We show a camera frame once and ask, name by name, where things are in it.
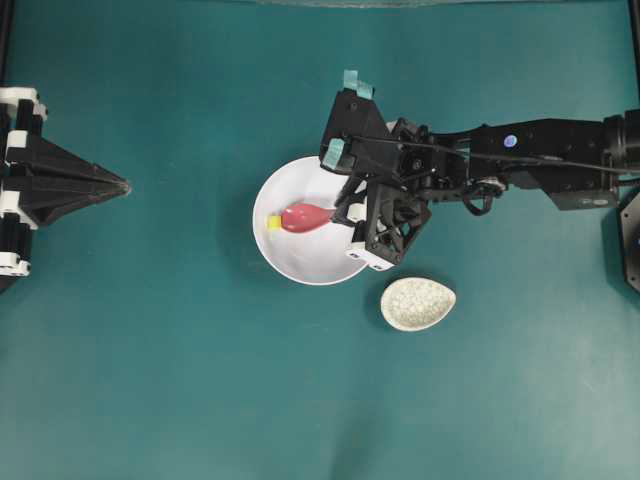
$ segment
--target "white speckled bowl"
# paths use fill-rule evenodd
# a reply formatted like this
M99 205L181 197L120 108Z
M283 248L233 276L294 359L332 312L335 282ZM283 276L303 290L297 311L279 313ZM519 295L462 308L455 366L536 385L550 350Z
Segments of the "white speckled bowl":
M456 303L456 294L427 278L409 277L389 285L380 309L389 324L403 332L417 332L442 320Z

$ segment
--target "green tabletop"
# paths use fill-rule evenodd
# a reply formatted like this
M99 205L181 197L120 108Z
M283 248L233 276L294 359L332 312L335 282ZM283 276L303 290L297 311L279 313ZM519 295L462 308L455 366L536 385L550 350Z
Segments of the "green tabletop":
M640 296L612 211L440 205L401 266L309 287L251 232L344 68L438 131L638 106L626 2L323 9L18 0L12 85L127 198L38 232L0 299L2 479L637 479ZM434 328L379 298L458 295Z

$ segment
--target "black cable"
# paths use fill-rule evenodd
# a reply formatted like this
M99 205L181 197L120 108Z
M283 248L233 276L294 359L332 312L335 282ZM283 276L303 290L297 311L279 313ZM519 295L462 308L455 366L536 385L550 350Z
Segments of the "black cable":
M392 143L396 145L406 145L409 147L428 148L428 149L439 151L439 152L452 153L454 155L460 155L468 158L476 158L479 160L526 163L526 164L534 164L534 165L544 165L548 167L576 167L576 168L586 168L590 170L599 170L602 172L617 173L620 175L624 175L627 173L640 175L640 170L637 170L637 169L634 170L634 169L625 169L625 168L604 167L601 165L591 165L590 163L569 162L569 161L565 161L560 157L519 157L519 156L510 156L510 155L493 155L493 154L487 154L487 153L466 152L464 150L457 150L455 148L449 148L442 145L433 145L430 143L404 142L402 140L389 140L386 138L363 137L360 135L354 135L351 138L354 138L356 140L368 140L370 142L377 142L377 143Z

